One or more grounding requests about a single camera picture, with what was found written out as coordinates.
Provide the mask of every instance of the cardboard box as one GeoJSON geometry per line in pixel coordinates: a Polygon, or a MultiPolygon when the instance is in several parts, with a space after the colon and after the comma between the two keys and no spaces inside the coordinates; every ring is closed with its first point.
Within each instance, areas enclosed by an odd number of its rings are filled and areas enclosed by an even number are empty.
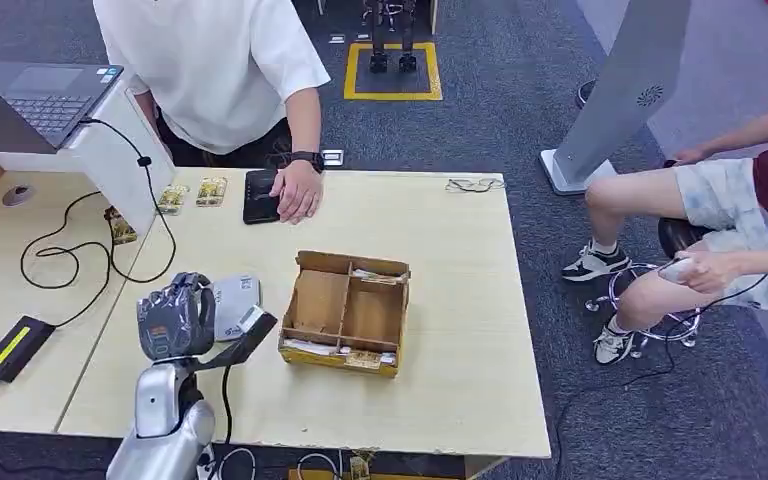
{"type": "Polygon", "coordinates": [[[396,376],[410,269],[401,262],[299,252],[278,351],[289,363],[396,376]]]}

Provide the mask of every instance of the wristwatch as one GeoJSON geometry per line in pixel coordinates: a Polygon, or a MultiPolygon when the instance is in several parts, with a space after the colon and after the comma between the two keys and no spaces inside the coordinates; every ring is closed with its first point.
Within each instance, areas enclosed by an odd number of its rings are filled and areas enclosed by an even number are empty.
{"type": "Polygon", "coordinates": [[[316,173],[322,173],[325,170],[325,160],[322,159],[322,155],[319,152],[293,152],[290,154],[290,161],[306,160],[313,165],[313,169],[316,173]]]}

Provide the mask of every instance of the white stand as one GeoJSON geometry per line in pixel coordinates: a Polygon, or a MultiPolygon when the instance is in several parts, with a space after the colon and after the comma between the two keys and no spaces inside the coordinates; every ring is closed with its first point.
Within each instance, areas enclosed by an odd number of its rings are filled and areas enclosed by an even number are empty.
{"type": "MultiPolygon", "coordinates": [[[[116,127],[134,142],[140,153],[151,157],[149,171],[152,187],[159,199],[163,189],[175,177],[175,165],[142,114],[127,83],[125,72],[99,102],[92,117],[116,127]]],[[[1,168],[30,172],[83,172],[137,234],[147,234],[154,221],[155,209],[145,170],[137,165],[136,152],[104,125],[91,124],[78,128],[81,130],[54,155],[0,152],[1,168]]]]}
{"type": "Polygon", "coordinates": [[[605,160],[675,91],[690,0],[631,0],[596,86],[557,150],[541,153],[559,195],[615,175],[605,160]]]}
{"type": "Polygon", "coordinates": [[[564,174],[555,162],[555,152],[557,150],[543,150],[540,152],[540,164],[543,170],[549,176],[552,183],[552,190],[558,195],[579,195],[587,191],[587,187],[593,183],[593,180],[600,177],[612,177],[617,174],[610,160],[605,160],[596,170],[586,177],[583,181],[568,182],[564,174]]]}

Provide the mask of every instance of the small package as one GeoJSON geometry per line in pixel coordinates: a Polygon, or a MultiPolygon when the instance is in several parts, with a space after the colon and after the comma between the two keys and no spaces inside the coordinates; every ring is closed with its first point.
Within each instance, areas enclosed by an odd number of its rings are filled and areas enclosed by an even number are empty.
{"type": "Polygon", "coordinates": [[[394,377],[408,306],[407,264],[299,252],[299,275],[278,350],[312,363],[394,377]]]}
{"type": "Polygon", "coordinates": [[[110,227],[113,229],[113,244],[124,245],[137,240],[137,232],[128,222],[122,218],[122,214],[115,207],[110,207],[105,211],[105,215],[110,218],[110,227]]]}
{"type": "Polygon", "coordinates": [[[196,205],[199,207],[218,207],[225,198],[225,190],[228,188],[228,179],[225,177],[203,178],[199,186],[196,205]]]}
{"type": "Polygon", "coordinates": [[[158,209],[164,215],[178,215],[184,207],[184,199],[189,191],[190,187],[186,185],[169,185],[157,202],[158,209]]]}

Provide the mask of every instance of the man's right hand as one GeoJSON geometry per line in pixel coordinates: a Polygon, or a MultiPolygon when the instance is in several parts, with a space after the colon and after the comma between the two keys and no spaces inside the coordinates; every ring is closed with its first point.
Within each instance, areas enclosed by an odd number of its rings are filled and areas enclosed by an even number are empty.
{"type": "Polygon", "coordinates": [[[687,148],[675,154],[675,166],[692,165],[710,156],[710,153],[700,147],[687,148]]]}

